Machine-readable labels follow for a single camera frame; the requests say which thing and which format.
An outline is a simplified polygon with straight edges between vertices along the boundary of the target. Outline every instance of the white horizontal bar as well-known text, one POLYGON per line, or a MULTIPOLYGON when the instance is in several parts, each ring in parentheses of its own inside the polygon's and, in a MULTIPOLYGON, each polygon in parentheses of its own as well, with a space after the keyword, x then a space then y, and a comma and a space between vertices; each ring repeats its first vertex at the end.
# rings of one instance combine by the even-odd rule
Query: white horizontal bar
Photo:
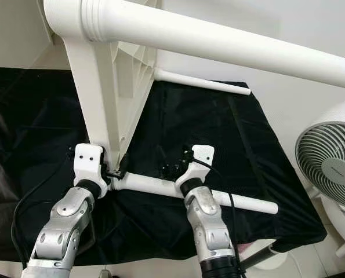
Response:
POLYGON ((181 74, 174 74, 172 72, 164 71, 160 68, 154 69, 154 79, 157 81, 168 81, 172 83, 218 90, 222 92, 244 94, 246 96, 251 94, 251 90, 248 88, 229 85, 229 84, 215 82, 215 81, 209 81, 209 80, 190 77, 190 76, 181 75, 181 74))
POLYGON ((131 42, 345 87, 339 56, 124 0, 92 0, 96 9, 88 2, 82 22, 94 41, 131 42))
MULTIPOLYGON (((129 189, 183 199, 181 192, 176 190, 174 182, 132 173, 126 173, 126 176, 119 181, 115 179, 113 189, 129 189)), ((228 193, 213 190, 212 195, 218 204, 222 206, 231 206, 228 193)), ((278 205, 276 203, 236 194, 232 194, 231 196, 233 197, 234 206, 236 208, 269 214, 276 214, 278 212, 278 205)))

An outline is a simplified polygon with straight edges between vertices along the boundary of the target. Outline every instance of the fan grille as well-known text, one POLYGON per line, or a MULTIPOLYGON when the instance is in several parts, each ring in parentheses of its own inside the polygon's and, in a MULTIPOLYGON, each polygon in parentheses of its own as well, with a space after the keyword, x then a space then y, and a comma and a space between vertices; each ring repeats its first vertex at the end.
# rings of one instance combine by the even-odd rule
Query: fan grille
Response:
POLYGON ((322 171, 322 164, 328 159, 345 163, 345 125, 319 125, 304 133, 298 143, 297 159, 305 176, 322 193, 345 206, 345 185, 331 181, 322 171))

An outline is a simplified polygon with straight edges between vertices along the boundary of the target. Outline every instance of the white fan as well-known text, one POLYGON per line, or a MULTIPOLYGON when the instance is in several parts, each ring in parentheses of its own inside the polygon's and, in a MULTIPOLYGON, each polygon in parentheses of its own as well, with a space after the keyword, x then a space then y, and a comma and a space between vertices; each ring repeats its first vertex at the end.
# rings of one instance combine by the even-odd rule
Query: white fan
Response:
MULTIPOLYGON (((322 196, 328 217, 345 240, 345 101, 302 132, 296 158, 308 180, 338 203, 322 196)), ((345 244, 336 254, 345 254, 345 244)))

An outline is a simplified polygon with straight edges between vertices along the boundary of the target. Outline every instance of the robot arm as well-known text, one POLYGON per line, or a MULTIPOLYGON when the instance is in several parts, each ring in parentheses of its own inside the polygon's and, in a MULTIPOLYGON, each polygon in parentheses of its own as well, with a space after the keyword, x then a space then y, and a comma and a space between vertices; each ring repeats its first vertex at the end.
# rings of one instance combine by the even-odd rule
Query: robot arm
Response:
POLYGON ((187 217, 194 232, 195 248, 203 278, 237 278, 239 273, 229 231, 221 218, 221 207, 205 186, 205 177, 211 166, 214 148, 194 145, 194 160, 187 171, 176 180, 176 189, 181 190, 187 217))
POLYGON ((110 180, 103 174, 102 157, 103 149, 99 146, 76 146, 75 187, 52 207, 50 220, 40 231, 21 278, 69 277, 81 234, 92 223, 95 200, 108 191, 110 180))

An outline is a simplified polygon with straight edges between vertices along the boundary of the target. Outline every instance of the black cloth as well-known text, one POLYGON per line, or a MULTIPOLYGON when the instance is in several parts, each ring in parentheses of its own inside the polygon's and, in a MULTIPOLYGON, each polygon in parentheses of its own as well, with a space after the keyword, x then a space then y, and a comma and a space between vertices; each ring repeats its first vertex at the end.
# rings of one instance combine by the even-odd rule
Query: black cloth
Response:
MULTIPOLYGON (((1 260, 18 260, 9 233, 18 200, 49 176, 68 147, 80 142, 87 142, 87 135, 70 71, 0 68, 1 260)), ((277 215, 238 209, 239 243, 274 238, 276 250, 288 251, 324 239, 320 218, 253 94, 154 82, 128 150, 129 172, 160 177, 161 149, 174 164, 183 147, 194 144, 215 147, 213 166, 227 179, 225 186, 211 171, 206 179, 210 188, 279 205, 277 215)), ((68 160, 27 202, 20 222, 29 248, 73 177, 68 160)), ((230 208, 223 207, 223 219, 232 232, 230 208)), ((181 199, 109 192, 96 202, 93 220, 96 243, 77 256, 76 265, 195 255, 181 199)), ((84 234, 81 241, 87 240, 84 234)))

